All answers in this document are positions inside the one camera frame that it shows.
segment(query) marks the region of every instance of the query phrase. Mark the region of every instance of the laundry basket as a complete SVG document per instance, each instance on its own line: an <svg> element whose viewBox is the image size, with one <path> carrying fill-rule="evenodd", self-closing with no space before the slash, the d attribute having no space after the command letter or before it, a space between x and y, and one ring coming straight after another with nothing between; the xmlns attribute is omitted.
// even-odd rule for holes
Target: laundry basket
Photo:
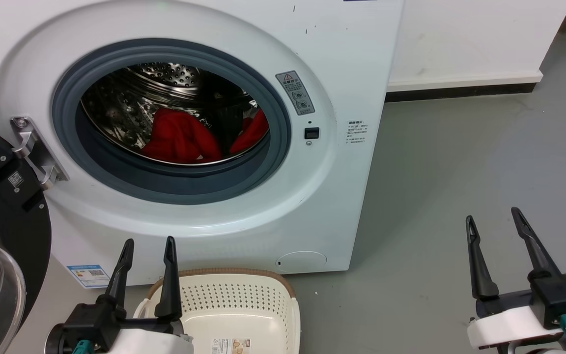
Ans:
<svg viewBox="0 0 566 354"><path fill-rule="evenodd" d="M154 316L163 280L135 318ZM298 354L301 314L290 284L271 271L240 268L180 272L182 324L195 354Z"/></svg>

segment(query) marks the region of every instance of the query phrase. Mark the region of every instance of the gray floor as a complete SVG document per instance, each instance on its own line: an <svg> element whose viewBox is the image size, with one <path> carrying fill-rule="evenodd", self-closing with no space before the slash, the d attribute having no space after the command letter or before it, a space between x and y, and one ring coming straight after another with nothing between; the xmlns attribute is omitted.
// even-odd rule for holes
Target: gray floor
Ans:
<svg viewBox="0 0 566 354"><path fill-rule="evenodd" d="M520 207L566 272L566 38L532 94L386 106L349 271L290 276L303 354L467 354L470 297L464 219L472 214L502 292L526 289ZM129 289L132 313L147 287ZM78 302L92 302L52 260L10 354L42 352Z"/></svg>

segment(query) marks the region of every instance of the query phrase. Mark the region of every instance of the open door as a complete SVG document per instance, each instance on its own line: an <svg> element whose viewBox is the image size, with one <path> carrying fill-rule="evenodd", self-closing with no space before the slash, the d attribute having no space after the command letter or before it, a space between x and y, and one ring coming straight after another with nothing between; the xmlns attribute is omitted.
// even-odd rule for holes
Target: open door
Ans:
<svg viewBox="0 0 566 354"><path fill-rule="evenodd" d="M0 137L0 353L43 285L52 230L43 190L29 163Z"/></svg>

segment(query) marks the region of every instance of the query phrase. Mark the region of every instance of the sticker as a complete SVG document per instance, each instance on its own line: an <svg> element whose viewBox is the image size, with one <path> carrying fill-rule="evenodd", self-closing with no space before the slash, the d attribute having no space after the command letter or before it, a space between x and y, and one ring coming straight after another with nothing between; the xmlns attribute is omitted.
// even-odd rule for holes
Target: sticker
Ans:
<svg viewBox="0 0 566 354"><path fill-rule="evenodd" d="M212 340L211 354L250 354L250 340L238 338Z"/></svg>
<svg viewBox="0 0 566 354"><path fill-rule="evenodd" d="M67 268L85 288L107 287L110 281L99 265L67 266Z"/></svg>
<svg viewBox="0 0 566 354"><path fill-rule="evenodd" d="M8 181L14 186L14 188L20 186L20 184L25 181L19 171L15 171L10 177L8 177Z"/></svg>
<svg viewBox="0 0 566 354"><path fill-rule="evenodd" d="M316 112L310 95L307 94L305 85L303 85L303 81L298 77L296 71L282 72L281 74L276 74L276 77L283 89L287 91L287 96L292 101L296 114L303 115Z"/></svg>
<svg viewBox="0 0 566 354"><path fill-rule="evenodd" d="M368 124L363 120L350 120L346 127L346 144L359 144L366 141Z"/></svg>

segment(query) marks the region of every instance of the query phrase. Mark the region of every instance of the warning label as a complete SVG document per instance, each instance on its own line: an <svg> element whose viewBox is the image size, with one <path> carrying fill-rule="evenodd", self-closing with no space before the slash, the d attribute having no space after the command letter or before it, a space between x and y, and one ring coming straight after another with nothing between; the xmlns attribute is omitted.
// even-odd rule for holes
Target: warning label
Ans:
<svg viewBox="0 0 566 354"><path fill-rule="evenodd" d="M296 71L282 72L281 74L276 74L276 77L292 101L296 114L303 115L316 112L310 95L307 94L307 89L305 89L305 85L303 85L303 81L298 77Z"/></svg>
<svg viewBox="0 0 566 354"><path fill-rule="evenodd" d="M346 144L359 144L366 141L368 124L363 120L350 120L346 128Z"/></svg>

